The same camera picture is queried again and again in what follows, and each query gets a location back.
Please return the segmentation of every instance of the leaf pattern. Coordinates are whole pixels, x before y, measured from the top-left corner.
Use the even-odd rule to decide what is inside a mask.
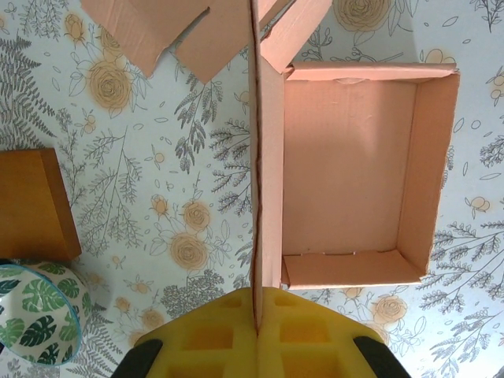
[[[8,319],[6,325],[0,325],[0,340],[10,348],[23,334],[24,322],[22,319]]]
[[[33,313],[52,311],[65,306],[65,300],[45,280],[33,280],[28,283],[23,294],[28,297],[23,299],[23,308]]]
[[[56,331],[56,324],[51,315],[40,317],[34,321],[21,337],[20,344],[25,347],[34,347],[49,339]]]

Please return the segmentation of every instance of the gray fern illustration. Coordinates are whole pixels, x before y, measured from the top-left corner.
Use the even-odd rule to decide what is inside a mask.
[[[61,29],[61,12],[69,10],[68,0],[29,0],[19,13],[24,35],[58,39]]]
[[[250,286],[250,263],[252,262],[252,240],[245,243],[241,248],[239,248],[235,256],[238,257],[239,267],[248,266],[248,272],[246,274],[238,274],[233,280],[233,287],[235,289],[241,289],[242,287]]]
[[[56,113],[56,120],[65,135],[63,140],[58,142],[57,146],[65,156],[65,159],[60,163],[60,169],[65,178],[69,203],[72,208],[84,199],[86,195],[86,188],[79,183],[79,178],[84,174],[86,163],[76,161],[76,150],[79,143],[77,130],[70,130],[73,122],[69,112],[65,108],[59,109]]]
[[[224,295],[220,287],[222,284],[222,276],[205,269],[201,276],[188,277],[186,286],[165,287],[160,302],[166,307],[168,315],[175,319]]]
[[[60,368],[54,366],[30,365],[26,373],[21,372],[19,359],[14,358],[7,362],[7,370],[9,374],[2,378],[59,378]]]
[[[114,368],[119,365],[114,355],[122,355],[114,341],[110,338],[107,325],[112,321],[105,319],[102,313],[106,308],[95,303],[93,312],[83,332],[83,343],[80,352],[72,362],[72,368],[67,368],[78,376],[86,378],[109,377]]]
[[[504,161],[504,135],[499,135],[494,142],[481,148],[480,160],[487,168]]]
[[[474,4],[474,10],[482,9],[484,11],[481,18],[488,23],[488,30],[492,32],[492,27],[502,21],[500,13],[504,11],[504,0],[471,0]]]
[[[0,39],[0,146],[7,150],[44,147],[35,130],[54,137],[40,117],[52,117],[54,110],[40,95],[32,75],[40,63],[23,51],[31,45],[20,36]]]
[[[448,226],[450,230],[435,233],[431,260],[436,263],[436,271],[429,272],[417,290],[443,289],[436,288],[424,295],[422,309],[438,307],[443,315],[451,311],[460,313],[465,307],[466,288],[483,289],[490,299],[504,303],[504,273],[499,269],[504,264],[503,224],[502,221],[482,224],[482,229],[502,230],[485,236],[478,236],[470,225],[457,222]],[[472,264],[461,262],[467,256]]]
[[[500,313],[489,315],[487,309],[482,309],[456,323],[450,329],[453,332],[450,338],[431,347],[434,362],[440,360],[443,363],[438,369],[423,372],[422,378],[455,377],[460,369],[459,364],[473,362],[482,350],[488,348],[491,333],[484,332],[484,329],[498,315]]]
[[[93,200],[79,215],[82,248],[95,257],[103,254],[111,239],[124,242],[128,248],[141,243],[138,221],[128,204],[136,201],[136,185],[142,179],[142,167],[124,150],[127,133],[128,130],[122,136],[114,136],[111,131],[108,135],[102,133],[84,150],[92,167],[101,167],[88,188]],[[118,159],[107,167],[106,158],[115,146],[120,146]]]
[[[235,208],[235,213],[242,216],[252,210],[250,130],[243,121],[230,119],[225,124],[226,128],[210,132],[210,138],[215,139],[210,145],[210,149],[214,151],[213,157],[224,162],[224,171],[218,169],[213,171],[215,186],[212,192],[217,193],[231,187],[232,191],[224,193],[219,198],[217,209],[221,213],[226,213]]]
[[[175,114],[179,114],[177,120],[181,121],[180,128],[189,125],[189,134],[179,139],[175,153],[180,159],[180,169],[189,174],[191,163],[195,165],[195,154],[205,148],[206,132],[203,126],[209,120],[215,121],[217,105],[222,102],[224,92],[220,81],[210,81],[198,90],[199,81],[194,73],[189,75],[186,84],[189,85],[190,93],[176,107]]]

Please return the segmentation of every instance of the flower illustration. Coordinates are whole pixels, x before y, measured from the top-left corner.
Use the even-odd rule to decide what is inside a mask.
[[[195,231],[204,230],[210,223],[210,212],[200,202],[189,202],[183,206],[183,219]]]
[[[161,163],[165,161],[165,155],[162,152],[157,152],[154,148],[154,144],[150,145],[152,147],[152,156],[146,157],[144,161],[154,161],[156,168],[161,170]]]
[[[208,260],[205,244],[196,236],[187,233],[173,237],[170,253],[173,260],[187,270],[202,269]]]
[[[362,287],[348,287],[346,289],[343,289],[343,293],[348,299],[357,298],[361,294],[361,291]]]
[[[165,200],[165,197],[162,195],[153,195],[150,199],[150,203],[152,203],[151,209],[153,209],[158,218],[168,217],[168,201]]]
[[[336,20],[349,32],[370,32],[381,28],[391,0],[333,0]]]
[[[235,94],[235,98],[236,101],[242,103],[243,112],[246,114],[246,108],[248,107],[250,101],[249,91],[243,91],[240,96]]]
[[[122,110],[132,95],[129,72],[109,61],[99,61],[90,71],[89,85],[94,100],[111,114]]]
[[[65,18],[65,29],[65,35],[72,39],[74,45],[78,42],[84,42],[83,21],[76,14],[69,14]]]
[[[87,116],[86,124],[84,125],[84,132],[91,134],[96,129],[96,118],[92,114]]]
[[[155,309],[147,309],[142,314],[142,324],[149,331],[161,327],[164,323],[165,318]]]
[[[135,282],[131,282],[128,280],[124,280],[124,282],[128,285],[132,291],[140,294],[147,294],[148,291],[151,291],[150,285],[152,285],[153,281],[144,281],[140,279],[140,275],[136,275]]]
[[[376,332],[380,336],[380,338],[384,341],[385,345],[389,344],[390,337],[388,335],[388,332],[382,325],[377,324],[373,321],[366,321],[365,323],[363,323],[363,325],[365,325],[366,327],[370,327],[374,332]]]
[[[476,211],[486,213],[490,209],[490,202],[483,197],[475,197],[472,201],[465,198],[465,204],[472,207],[472,218],[476,219]]]
[[[122,313],[127,313],[132,304],[125,297],[117,297],[116,298],[116,307]]]
[[[115,61],[122,55],[119,43],[104,27],[100,28],[100,43],[102,44],[104,50],[103,54],[106,56],[107,61]]]
[[[421,51],[421,60],[424,63],[455,63],[455,59],[452,57],[446,57],[445,54],[440,49],[433,49],[427,53],[425,59],[423,59],[424,52]]]
[[[112,256],[112,262],[115,264],[116,269],[123,268],[123,262],[126,260],[126,256],[120,258],[119,256]]]
[[[374,304],[373,319],[377,324],[394,323],[406,315],[408,306],[397,295],[385,295]]]
[[[96,290],[98,287],[103,287],[108,290],[108,285],[105,279],[95,272],[86,273],[87,282],[91,289]]]
[[[134,331],[132,331],[130,334],[129,334],[129,337],[128,337],[128,344],[131,348],[133,348],[136,344],[137,341],[139,341],[139,339],[145,335],[146,332],[143,331],[142,329],[136,329]]]

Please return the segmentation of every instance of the floral wallpaper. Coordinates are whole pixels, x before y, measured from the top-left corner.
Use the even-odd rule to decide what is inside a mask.
[[[413,377],[493,377],[504,352],[504,0],[334,0],[305,61],[456,62],[429,274],[296,294],[380,333]],[[248,49],[202,84],[145,77],[77,0],[0,0],[0,149],[54,147],[94,308],[77,358],[2,378],[108,377],[146,332],[249,284]]]

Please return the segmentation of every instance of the yellow foam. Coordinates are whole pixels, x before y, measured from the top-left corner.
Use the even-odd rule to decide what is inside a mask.
[[[259,336],[247,288],[165,324],[136,345],[163,342],[147,378],[373,378],[353,341],[361,335],[383,342],[356,321],[265,287]]]

